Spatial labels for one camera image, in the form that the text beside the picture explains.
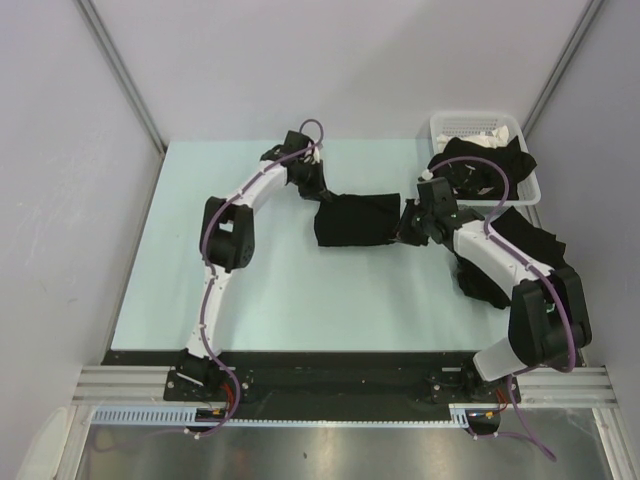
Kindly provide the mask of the black t shirt blue logo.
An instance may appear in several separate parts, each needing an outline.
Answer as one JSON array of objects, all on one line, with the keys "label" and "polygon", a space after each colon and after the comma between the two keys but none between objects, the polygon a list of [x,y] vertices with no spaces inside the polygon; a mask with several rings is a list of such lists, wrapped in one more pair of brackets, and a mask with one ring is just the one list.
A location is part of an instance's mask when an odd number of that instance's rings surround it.
[{"label": "black t shirt blue logo", "polygon": [[319,247],[375,247],[395,242],[400,222],[399,193],[325,192],[309,201],[318,204],[313,230]]}]

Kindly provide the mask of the white plastic laundry basket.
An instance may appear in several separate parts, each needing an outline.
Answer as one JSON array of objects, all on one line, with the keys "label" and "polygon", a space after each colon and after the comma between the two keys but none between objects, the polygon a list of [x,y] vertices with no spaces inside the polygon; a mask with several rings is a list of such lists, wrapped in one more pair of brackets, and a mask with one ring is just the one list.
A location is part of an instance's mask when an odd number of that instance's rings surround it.
[{"label": "white plastic laundry basket", "polygon": [[[479,134],[480,132],[490,132],[502,125],[507,125],[510,131],[510,139],[518,138],[521,149],[531,154],[526,146],[524,135],[518,122],[512,116],[504,113],[488,112],[488,111],[441,111],[435,113],[430,119],[430,133],[433,145],[434,155],[436,152],[436,137],[439,134],[449,136],[462,137],[468,135]],[[504,195],[500,200],[461,200],[455,195],[455,198],[462,204],[489,207],[503,202],[506,206],[530,206],[535,205],[541,199],[540,187],[534,171],[518,185],[518,200],[508,200],[509,182],[505,173],[490,161],[478,157],[458,157],[447,160],[437,168],[453,162],[477,160],[494,167],[504,180]]]}]

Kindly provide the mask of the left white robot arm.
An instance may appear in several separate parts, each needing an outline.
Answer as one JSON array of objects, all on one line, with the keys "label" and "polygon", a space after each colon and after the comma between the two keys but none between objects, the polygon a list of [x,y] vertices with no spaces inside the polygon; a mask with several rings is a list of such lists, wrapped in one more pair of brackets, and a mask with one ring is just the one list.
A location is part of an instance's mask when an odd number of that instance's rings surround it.
[{"label": "left white robot arm", "polygon": [[226,198],[212,196],[206,203],[199,240],[205,267],[204,291],[186,348],[180,352],[175,371],[186,380],[197,398],[214,397],[221,387],[219,353],[214,332],[222,300],[234,272],[247,267],[255,252],[255,216],[267,200],[288,184],[307,200],[330,197],[320,155],[322,140],[301,130],[287,132],[282,143],[266,151],[257,171]]}]

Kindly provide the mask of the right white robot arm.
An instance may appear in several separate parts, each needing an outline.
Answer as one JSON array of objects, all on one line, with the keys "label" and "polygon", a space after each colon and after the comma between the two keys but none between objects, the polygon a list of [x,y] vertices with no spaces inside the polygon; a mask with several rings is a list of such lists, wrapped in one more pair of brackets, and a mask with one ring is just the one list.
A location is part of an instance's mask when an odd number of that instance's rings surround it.
[{"label": "right white robot arm", "polygon": [[535,259],[497,233],[488,218],[459,208],[446,179],[422,180],[417,192],[401,215],[397,241],[445,247],[478,268],[510,303],[505,336],[476,352],[463,367],[463,393],[484,401],[498,382],[542,365],[571,372],[579,349],[592,339],[578,273]]}]

